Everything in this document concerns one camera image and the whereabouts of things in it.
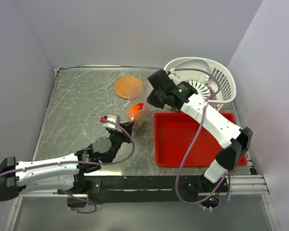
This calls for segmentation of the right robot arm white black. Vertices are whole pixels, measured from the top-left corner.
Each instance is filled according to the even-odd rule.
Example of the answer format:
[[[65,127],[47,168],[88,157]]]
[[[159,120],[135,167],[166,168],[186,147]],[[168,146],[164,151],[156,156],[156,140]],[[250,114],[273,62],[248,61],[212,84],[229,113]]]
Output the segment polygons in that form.
[[[163,108],[165,105],[174,107],[199,123],[199,129],[181,161],[180,169],[184,167],[203,128],[221,146],[222,150],[204,172],[201,180],[202,188],[212,192],[218,186],[218,180],[233,170],[248,151],[253,132],[250,128],[241,128],[223,117],[209,104],[209,98],[203,98],[200,90],[189,82],[176,83],[174,72],[176,69],[160,69],[148,77],[152,91],[146,101],[156,108]]]

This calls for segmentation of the orange fruit toy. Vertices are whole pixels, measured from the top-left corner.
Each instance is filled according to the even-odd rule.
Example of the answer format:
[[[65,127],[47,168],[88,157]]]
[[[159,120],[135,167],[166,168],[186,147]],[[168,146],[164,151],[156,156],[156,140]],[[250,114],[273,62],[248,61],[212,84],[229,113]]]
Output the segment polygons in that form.
[[[138,103],[131,108],[131,119],[133,121],[140,121],[143,117],[143,103]]]

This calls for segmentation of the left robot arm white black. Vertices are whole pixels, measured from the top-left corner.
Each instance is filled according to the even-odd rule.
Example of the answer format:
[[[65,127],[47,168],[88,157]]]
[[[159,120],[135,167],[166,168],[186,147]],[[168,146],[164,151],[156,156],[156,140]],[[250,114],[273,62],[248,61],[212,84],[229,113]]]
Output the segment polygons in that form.
[[[115,123],[102,118],[108,137],[100,137],[75,153],[42,161],[17,161],[14,156],[0,163],[0,202],[40,190],[81,193],[88,186],[84,175],[116,164],[123,143],[134,144],[133,122]]]

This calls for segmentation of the clear zip top bag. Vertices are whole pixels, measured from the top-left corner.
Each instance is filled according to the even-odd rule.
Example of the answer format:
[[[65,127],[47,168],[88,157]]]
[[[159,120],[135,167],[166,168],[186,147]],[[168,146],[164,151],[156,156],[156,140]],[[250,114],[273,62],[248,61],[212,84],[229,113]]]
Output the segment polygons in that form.
[[[126,118],[134,123],[134,129],[140,128],[146,120],[149,110],[147,98],[152,89],[149,81],[145,80],[142,84],[134,87],[130,92]]]

